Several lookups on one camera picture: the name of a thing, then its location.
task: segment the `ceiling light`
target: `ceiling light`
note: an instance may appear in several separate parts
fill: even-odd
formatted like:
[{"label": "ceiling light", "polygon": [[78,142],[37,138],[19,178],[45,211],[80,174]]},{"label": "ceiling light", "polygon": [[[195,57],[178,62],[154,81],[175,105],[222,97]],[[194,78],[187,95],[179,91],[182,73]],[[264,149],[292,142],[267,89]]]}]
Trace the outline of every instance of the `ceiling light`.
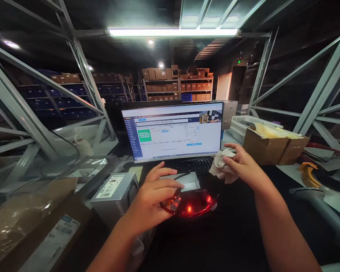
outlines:
[{"label": "ceiling light", "polygon": [[16,43],[13,43],[13,42],[10,42],[10,41],[4,41],[4,43],[7,45],[7,46],[10,46],[11,48],[15,48],[15,49],[18,49],[19,46],[16,44]]},{"label": "ceiling light", "polygon": [[154,37],[154,36],[235,36],[238,29],[109,29],[112,36],[117,37]]}]

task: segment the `blue storage bin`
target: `blue storage bin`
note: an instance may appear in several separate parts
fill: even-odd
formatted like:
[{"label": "blue storage bin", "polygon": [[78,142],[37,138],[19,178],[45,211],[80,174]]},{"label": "blue storage bin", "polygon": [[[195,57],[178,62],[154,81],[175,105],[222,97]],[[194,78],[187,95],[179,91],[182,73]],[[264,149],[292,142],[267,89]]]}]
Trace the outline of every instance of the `blue storage bin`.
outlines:
[{"label": "blue storage bin", "polygon": [[181,98],[183,102],[192,101],[192,94],[181,94]]}]

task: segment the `right hand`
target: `right hand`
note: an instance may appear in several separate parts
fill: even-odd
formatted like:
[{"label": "right hand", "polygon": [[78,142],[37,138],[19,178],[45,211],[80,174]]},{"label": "right hand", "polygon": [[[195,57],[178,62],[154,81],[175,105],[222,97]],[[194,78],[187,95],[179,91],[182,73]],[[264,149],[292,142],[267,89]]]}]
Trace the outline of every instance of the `right hand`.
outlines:
[{"label": "right hand", "polygon": [[246,184],[253,190],[261,189],[272,184],[266,173],[259,167],[253,158],[238,144],[225,144],[225,147],[235,149],[237,154],[233,158],[223,157],[223,161],[229,165]]}]

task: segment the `computer monitor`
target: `computer monitor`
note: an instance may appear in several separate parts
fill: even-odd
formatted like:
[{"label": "computer monitor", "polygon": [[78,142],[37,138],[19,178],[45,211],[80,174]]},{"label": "computer monitor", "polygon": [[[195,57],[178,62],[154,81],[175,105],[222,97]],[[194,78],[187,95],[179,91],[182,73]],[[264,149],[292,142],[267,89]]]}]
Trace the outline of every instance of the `computer monitor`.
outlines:
[{"label": "computer monitor", "polygon": [[122,110],[135,163],[216,154],[223,103]]}]

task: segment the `ceiling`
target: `ceiling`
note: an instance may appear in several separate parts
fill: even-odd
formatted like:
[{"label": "ceiling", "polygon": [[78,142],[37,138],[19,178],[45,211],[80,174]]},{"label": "ceiling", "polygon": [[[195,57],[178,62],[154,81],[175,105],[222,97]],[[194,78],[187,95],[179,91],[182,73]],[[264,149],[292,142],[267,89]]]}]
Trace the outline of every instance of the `ceiling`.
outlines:
[{"label": "ceiling", "polygon": [[[77,72],[78,67],[50,0],[0,0],[0,47],[34,68]],[[206,64],[239,39],[114,38],[108,28],[240,28],[268,32],[315,0],[64,0],[88,62],[98,69],[124,71],[162,61],[187,67]],[[35,14],[44,20],[35,18]],[[20,50],[7,47],[13,41]]]}]

